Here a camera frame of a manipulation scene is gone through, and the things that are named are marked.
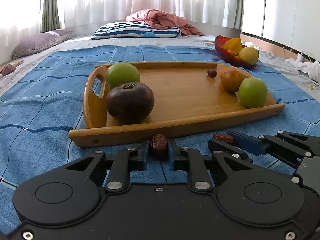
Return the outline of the red jujube date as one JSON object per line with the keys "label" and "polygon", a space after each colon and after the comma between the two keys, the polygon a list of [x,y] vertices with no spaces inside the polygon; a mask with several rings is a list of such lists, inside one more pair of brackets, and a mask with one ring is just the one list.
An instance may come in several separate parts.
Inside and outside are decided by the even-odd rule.
{"label": "red jujube date", "polygon": [[207,70],[207,74],[208,74],[209,77],[211,77],[213,79],[217,76],[217,72],[216,72],[215,69],[208,69]]}
{"label": "red jujube date", "polygon": [[162,134],[157,134],[152,137],[151,148],[155,152],[162,152],[167,148],[167,138]]}
{"label": "red jujube date", "polygon": [[219,140],[229,145],[234,144],[234,138],[228,134],[216,133],[213,135],[213,139]]}

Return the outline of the large green apple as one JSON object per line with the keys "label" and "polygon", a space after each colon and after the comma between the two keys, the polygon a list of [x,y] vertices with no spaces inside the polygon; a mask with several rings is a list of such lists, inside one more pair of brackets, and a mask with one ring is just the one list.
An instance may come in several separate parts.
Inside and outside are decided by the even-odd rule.
{"label": "large green apple", "polygon": [[247,108],[263,107],[267,99],[267,86],[259,78],[245,78],[239,87],[238,98]]}

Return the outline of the dark purple persimmon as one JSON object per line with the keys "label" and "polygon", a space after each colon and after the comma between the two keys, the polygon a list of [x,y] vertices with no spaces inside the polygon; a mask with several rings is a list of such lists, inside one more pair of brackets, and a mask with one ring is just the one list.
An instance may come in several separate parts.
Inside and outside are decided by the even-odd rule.
{"label": "dark purple persimmon", "polygon": [[113,88],[106,97],[107,111],[122,124],[136,124],[153,110],[153,91],[141,82],[129,82]]}

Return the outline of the large orange fruit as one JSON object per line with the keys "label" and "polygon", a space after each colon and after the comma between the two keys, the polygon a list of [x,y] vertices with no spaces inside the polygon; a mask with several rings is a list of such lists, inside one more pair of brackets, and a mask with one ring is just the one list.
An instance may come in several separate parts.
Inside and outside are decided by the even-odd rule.
{"label": "large orange fruit", "polygon": [[220,74],[221,86],[229,93],[235,93],[246,77],[238,70],[224,70]]}

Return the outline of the small green apple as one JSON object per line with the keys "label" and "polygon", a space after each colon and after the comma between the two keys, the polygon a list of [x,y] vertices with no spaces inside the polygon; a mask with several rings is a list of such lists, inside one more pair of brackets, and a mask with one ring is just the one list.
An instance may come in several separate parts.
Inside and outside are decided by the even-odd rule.
{"label": "small green apple", "polygon": [[111,65],[106,72],[109,89],[129,82],[139,82],[140,73],[138,69],[127,62],[118,62]]}

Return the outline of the wooden serving tray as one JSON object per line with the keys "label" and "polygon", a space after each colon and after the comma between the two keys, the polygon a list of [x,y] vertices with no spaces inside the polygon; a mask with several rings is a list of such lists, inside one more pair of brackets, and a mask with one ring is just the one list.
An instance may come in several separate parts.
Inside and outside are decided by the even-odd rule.
{"label": "wooden serving tray", "polygon": [[271,94],[263,107],[246,108],[237,96],[226,92],[220,78],[210,78],[229,66],[213,62],[136,62],[142,83],[151,88],[155,105],[139,124],[122,125],[107,111],[108,66],[97,65],[89,75],[83,94],[85,127],[69,132],[79,147],[129,144],[162,134],[181,137],[245,124],[278,115],[284,108]]}

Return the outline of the white crumpled cloth right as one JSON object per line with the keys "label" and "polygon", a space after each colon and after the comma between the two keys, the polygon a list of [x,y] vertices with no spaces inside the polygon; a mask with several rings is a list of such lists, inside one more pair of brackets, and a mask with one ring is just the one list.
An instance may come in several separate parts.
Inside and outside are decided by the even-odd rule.
{"label": "white crumpled cloth right", "polygon": [[302,55],[298,54],[296,59],[283,59],[282,57],[275,56],[273,53],[266,51],[259,51],[259,60],[268,64],[276,70],[292,75],[305,75],[311,80],[319,83],[319,62],[302,62]]}

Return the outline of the yellow pear in bowl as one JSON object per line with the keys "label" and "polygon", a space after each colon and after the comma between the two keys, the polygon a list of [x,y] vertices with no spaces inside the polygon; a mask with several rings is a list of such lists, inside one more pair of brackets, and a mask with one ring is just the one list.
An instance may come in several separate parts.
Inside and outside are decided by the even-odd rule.
{"label": "yellow pear in bowl", "polygon": [[250,65],[254,65],[258,62],[259,51],[254,47],[244,47],[242,50],[240,50],[238,56],[242,61],[245,61]]}

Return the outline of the small oranges in bowl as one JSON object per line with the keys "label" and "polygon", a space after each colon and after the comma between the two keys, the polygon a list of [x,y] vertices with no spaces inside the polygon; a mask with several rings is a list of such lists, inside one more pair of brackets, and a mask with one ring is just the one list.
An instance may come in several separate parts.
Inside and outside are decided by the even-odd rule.
{"label": "small oranges in bowl", "polygon": [[227,50],[229,55],[231,55],[232,58],[236,60],[241,60],[241,57],[239,56],[239,51],[232,51],[232,50]]}

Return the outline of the yellow starfruit in bowl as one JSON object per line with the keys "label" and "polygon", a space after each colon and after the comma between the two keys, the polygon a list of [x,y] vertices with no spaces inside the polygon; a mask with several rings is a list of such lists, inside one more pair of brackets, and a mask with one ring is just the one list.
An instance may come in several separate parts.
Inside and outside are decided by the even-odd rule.
{"label": "yellow starfruit in bowl", "polygon": [[238,55],[240,50],[242,50],[241,38],[234,37],[226,41],[222,48],[227,51],[232,51],[234,55]]}

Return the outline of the red glass fruit bowl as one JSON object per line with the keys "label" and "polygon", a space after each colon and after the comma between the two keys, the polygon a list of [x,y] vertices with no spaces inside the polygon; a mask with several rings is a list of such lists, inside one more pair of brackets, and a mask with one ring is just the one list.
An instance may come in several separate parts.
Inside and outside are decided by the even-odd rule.
{"label": "red glass fruit bowl", "polygon": [[230,39],[231,39],[230,37],[224,37],[219,35],[214,40],[215,50],[218,53],[218,55],[221,57],[221,59],[223,59],[223,61],[231,64],[234,67],[238,67],[238,68],[242,67],[244,69],[253,69],[257,65],[257,63],[249,64],[246,61],[241,60],[240,57],[235,55],[231,50],[223,49],[223,45]]}

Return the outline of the blue checked bed cover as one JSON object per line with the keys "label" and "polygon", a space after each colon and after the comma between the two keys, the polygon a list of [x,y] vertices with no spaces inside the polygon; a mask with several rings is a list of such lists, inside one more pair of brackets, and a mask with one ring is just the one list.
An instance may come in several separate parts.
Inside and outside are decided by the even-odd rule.
{"label": "blue checked bed cover", "polygon": [[[191,46],[115,46],[60,49],[36,56],[31,71],[1,96],[1,232],[20,220],[12,205],[16,187],[27,179],[62,166],[90,152],[75,146],[68,132],[83,128],[82,97],[97,64],[138,61],[220,62],[212,48]],[[257,137],[290,131],[319,136],[319,102],[278,70],[271,58],[260,59],[251,74],[264,80],[276,102],[278,116],[237,126]]]}

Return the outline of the blue striped pillow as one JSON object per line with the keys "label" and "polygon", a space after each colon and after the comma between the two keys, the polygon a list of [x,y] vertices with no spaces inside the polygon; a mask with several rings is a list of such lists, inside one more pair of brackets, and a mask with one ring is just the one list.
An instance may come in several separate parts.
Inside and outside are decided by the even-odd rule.
{"label": "blue striped pillow", "polygon": [[92,34],[92,39],[106,38],[175,38],[181,35],[178,27],[156,29],[139,22],[113,22],[101,26]]}

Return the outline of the pink crumpled blanket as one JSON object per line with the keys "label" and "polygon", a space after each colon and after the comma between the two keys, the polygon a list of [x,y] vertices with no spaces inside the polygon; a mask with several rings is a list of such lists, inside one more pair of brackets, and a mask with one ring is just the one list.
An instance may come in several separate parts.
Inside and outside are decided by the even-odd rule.
{"label": "pink crumpled blanket", "polygon": [[177,27],[180,29],[183,36],[204,36],[204,33],[191,25],[186,18],[157,9],[140,10],[134,14],[126,16],[125,21],[144,23],[159,30],[167,30],[169,28]]}

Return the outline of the white sheer curtain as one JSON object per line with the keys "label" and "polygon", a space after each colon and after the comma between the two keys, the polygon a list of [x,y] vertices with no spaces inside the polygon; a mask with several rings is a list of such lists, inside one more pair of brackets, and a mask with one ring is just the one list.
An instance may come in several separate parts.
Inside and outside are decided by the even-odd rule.
{"label": "white sheer curtain", "polygon": [[[243,0],[57,0],[60,28],[123,20],[158,9],[191,22],[241,27]],[[1,47],[41,32],[43,0],[1,0]]]}

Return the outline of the purple pillow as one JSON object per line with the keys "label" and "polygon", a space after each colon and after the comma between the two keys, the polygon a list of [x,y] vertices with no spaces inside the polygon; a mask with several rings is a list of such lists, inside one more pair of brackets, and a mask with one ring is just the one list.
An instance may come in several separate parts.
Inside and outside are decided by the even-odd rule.
{"label": "purple pillow", "polygon": [[13,50],[11,58],[13,60],[21,57],[40,53],[53,46],[66,41],[72,31],[56,29],[45,33],[38,33],[23,39]]}

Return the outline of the crumpled clothes left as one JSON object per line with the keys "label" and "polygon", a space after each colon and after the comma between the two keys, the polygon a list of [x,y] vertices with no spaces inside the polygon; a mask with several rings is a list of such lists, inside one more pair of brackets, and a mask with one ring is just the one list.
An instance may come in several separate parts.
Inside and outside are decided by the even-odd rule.
{"label": "crumpled clothes left", "polygon": [[4,66],[1,67],[0,69],[0,76],[4,77],[6,75],[9,75],[10,73],[14,72],[16,70],[16,68],[21,65],[23,63],[22,61],[15,61],[15,62],[11,62],[9,64],[6,64]]}

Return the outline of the green curtain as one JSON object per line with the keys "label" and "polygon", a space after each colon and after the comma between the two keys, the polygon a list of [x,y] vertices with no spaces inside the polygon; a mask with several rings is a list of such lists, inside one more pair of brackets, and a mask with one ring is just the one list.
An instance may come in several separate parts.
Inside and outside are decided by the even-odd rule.
{"label": "green curtain", "polygon": [[41,32],[60,28],[57,0],[43,0]]}

